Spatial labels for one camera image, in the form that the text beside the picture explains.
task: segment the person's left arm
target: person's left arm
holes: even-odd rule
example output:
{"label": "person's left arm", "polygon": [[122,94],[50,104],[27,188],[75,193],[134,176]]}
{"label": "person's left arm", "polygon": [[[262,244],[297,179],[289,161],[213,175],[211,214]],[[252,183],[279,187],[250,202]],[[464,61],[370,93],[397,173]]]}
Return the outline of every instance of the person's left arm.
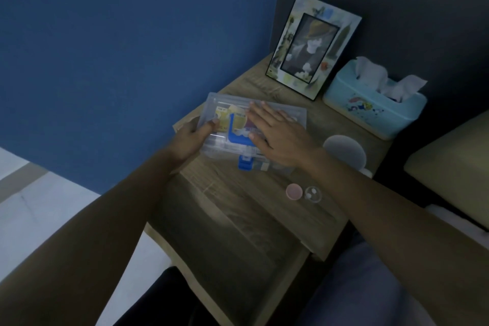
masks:
{"label": "person's left arm", "polygon": [[0,283],[4,325],[95,325],[117,286],[170,173],[215,129],[197,120],[110,191],[71,218]]}

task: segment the transparent lid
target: transparent lid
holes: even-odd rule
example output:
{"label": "transparent lid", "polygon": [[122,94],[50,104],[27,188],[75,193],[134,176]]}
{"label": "transparent lid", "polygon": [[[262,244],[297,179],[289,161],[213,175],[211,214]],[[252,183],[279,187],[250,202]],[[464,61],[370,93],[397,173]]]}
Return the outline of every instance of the transparent lid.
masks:
{"label": "transparent lid", "polygon": [[[212,133],[206,139],[202,147],[204,153],[220,151],[263,157],[260,150],[248,138],[249,133],[261,133],[244,112],[249,108],[250,101],[260,103],[259,100],[249,98],[209,93],[197,127],[201,127],[206,121],[214,118],[219,119],[220,123],[217,132]],[[284,110],[291,118],[296,119],[304,128],[306,127],[307,110],[305,108],[267,103],[275,110]]]}

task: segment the wooden table top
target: wooden table top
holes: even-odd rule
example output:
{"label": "wooden table top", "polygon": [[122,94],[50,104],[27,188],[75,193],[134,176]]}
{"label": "wooden table top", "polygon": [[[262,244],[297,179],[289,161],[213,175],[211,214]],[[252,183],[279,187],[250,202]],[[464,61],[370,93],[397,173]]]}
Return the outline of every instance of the wooden table top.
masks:
{"label": "wooden table top", "polygon": [[[307,131],[322,144],[327,137],[343,134],[354,138],[367,154],[367,166],[375,173],[385,157],[391,142],[380,140],[362,127],[337,113],[321,98],[311,101],[290,88],[265,75],[270,56],[239,76],[219,93],[250,99],[265,100],[304,107],[308,111]],[[183,123],[199,116],[203,104],[174,125],[177,130]],[[302,170],[296,169],[284,176],[258,170],[242,171],[229,161],[215,161],[204,155],[197,156],[180,171],[180,174],[212,201],[233,224],[250,240],[261,237],[262,245],[273,260],[274,248],[280,253],[281,242],[288,237],[281,232],[270,232],[270,216],[296,236],[310,251],[326,260],[348,219],[335,202],[322,191],[318,204],[301,199],[292,201],[285,195],[290,183],[303,189],[317,183]],[[267,245],[267,239],[273,245]]]}

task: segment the photo frame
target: photo frame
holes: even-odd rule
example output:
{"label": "photo frame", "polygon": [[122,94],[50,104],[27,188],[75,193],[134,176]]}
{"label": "photo frame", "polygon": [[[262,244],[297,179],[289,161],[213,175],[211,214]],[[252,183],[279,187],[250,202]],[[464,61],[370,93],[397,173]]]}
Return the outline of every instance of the photo frame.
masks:
{"label": "photo frame", "polygon": [[319,0],[295,0],[266,75],[314,100],[360,21]]}

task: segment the plastic box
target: plastic box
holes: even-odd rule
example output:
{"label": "plastic box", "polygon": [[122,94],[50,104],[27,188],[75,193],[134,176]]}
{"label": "plastic box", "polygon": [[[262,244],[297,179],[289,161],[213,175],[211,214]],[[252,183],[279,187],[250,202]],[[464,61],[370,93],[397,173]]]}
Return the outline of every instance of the plastic box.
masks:
{"label": "plastic box", "polygon": [[[268,160],[248,138],[250,132],[261,133],[245,115],[244,111],[249,108],[250,101],[260,103],[259,100],[249,98],[209,93],[197,127],[214,118],[218,118],[220,124],[218,131],[206,139],[200,152],[212,159],[234,161],[241,170],[272,169],[285,173],[291,172],[293,168],[286,168]],[[305,108],[271,102],[268,104],[276,110],[284,110],[304,128],[306,127]]]}
{"label": "plastic box", "polygon": [[[426,105],[421,93],[398,103],[358,82],[357,60],[348,62],[323,96],[323,102],[353,120],[377,137],[394,139],[397,134],[416,120]],[[389,79],[388,85],[395,82]]]}

